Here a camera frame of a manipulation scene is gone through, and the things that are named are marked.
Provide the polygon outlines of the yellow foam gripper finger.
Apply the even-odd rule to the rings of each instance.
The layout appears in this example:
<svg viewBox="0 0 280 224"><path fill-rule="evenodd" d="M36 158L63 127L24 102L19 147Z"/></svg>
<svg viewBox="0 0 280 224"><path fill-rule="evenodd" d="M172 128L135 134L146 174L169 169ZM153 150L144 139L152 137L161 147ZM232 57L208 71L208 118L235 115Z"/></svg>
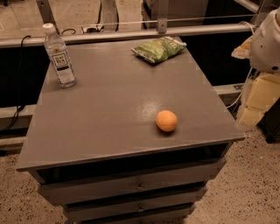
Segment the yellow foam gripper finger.
<svg viewBox="0 0 280 224"><path fill-rule="evenodd" d="M248 59L250 57L251 43L252 37L247 38L241 45L232 51L231 56L240 60Z"/></svg>
<svg viewBox="0 0 280 224"><path fill-rule="evenodd" d="M251 89L245 89L245 102L238 115L239 123L246 126L257 125L279 98L280 74L260 73L251 82Z"/></svg>

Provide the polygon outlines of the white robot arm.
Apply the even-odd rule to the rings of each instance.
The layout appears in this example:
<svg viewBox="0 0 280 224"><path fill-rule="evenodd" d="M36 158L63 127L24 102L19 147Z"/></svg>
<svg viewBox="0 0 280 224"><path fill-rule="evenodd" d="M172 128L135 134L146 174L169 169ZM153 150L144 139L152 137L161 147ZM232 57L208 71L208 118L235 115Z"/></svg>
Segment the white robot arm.
<svg viewBox="0 0 280 224"><path fill-rule="evenodd" d="M280 98L280 8L271 11L231 56L249 59L259 72L256 78L246 79L237 113L239 123L255 126Z"/></svg>

